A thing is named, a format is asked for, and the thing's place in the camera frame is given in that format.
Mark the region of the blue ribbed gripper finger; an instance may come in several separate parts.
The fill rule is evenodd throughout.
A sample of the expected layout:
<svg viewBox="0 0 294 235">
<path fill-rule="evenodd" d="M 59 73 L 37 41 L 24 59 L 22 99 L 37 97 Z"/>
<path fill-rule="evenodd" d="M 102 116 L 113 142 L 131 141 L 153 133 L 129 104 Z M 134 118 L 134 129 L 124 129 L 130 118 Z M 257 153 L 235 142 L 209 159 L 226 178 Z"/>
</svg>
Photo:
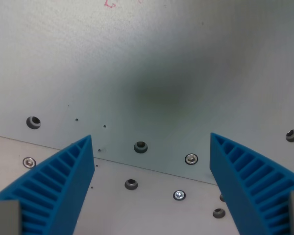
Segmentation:
<svg viewBox="0 0 294 235">
<path fill-rule="evenodd" d="M 210 170 L 241 235 L 289 235 L 294 173 L 215 133 Z"/>
<path fill-rule="evenodd" d="M 20 203 L 24 235 L 72 235 L 94 172 L 88 135 L 13 181 L 0 201 Z"/>
</svg>

